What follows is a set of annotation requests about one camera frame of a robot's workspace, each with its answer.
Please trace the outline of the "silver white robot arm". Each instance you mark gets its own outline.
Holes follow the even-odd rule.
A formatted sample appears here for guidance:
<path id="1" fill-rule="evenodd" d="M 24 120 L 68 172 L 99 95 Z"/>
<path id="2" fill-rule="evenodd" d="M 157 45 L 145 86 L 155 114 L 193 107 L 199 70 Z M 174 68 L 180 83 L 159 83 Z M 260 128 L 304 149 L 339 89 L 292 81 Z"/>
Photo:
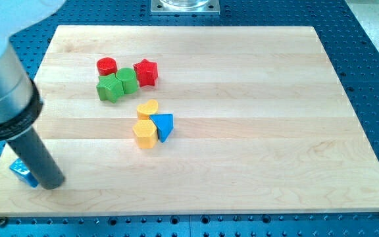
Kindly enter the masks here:
<path id="1" fill-rule="evenodd" d="M 0 141 L 29 129 L 43 102 L 9 38 L 55 13 L 64 0 L 0 0 Z"/>

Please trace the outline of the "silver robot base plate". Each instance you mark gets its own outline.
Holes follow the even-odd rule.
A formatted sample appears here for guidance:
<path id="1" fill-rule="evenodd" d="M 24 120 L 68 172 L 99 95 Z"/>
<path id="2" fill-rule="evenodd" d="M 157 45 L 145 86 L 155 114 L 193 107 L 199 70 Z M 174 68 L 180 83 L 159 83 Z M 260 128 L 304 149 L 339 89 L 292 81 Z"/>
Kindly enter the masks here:
<path id="1" fill-rule="evenodd" d="M 151 0 L 152 14 L 219 14 L 219 0 Z"/>

